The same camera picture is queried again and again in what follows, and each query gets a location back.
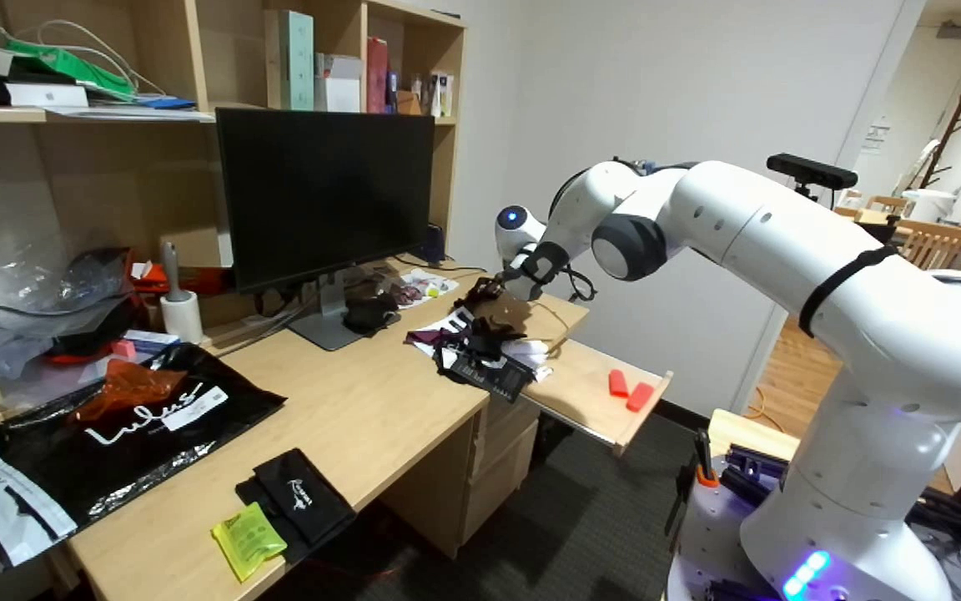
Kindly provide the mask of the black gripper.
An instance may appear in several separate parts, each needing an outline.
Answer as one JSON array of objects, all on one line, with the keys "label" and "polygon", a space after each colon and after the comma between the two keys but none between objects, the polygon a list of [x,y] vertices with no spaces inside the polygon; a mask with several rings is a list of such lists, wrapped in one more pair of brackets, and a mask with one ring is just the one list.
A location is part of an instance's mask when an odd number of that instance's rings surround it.
[{"label": "black gripper", "polygon": [[567,269],[567,252],[542,241],[533,252],[516,253],[504,272],[504,292],[533,300]]}]

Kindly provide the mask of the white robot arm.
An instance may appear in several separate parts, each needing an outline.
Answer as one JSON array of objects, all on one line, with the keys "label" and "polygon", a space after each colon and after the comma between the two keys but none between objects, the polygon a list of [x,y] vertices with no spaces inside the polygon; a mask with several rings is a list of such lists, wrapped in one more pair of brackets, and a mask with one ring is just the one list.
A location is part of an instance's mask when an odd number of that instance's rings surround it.
[{"label": "white robot arm", "polygon": [[723,160],[596,160],[546,213],[504,206],[493,239],[513,296],[533,300],[578,253],[640,282],[694,252],[795,315],[842,374],[735,547],[786,601],[951,601],[906,515],[961,431],[961,272],[924,272]]}]

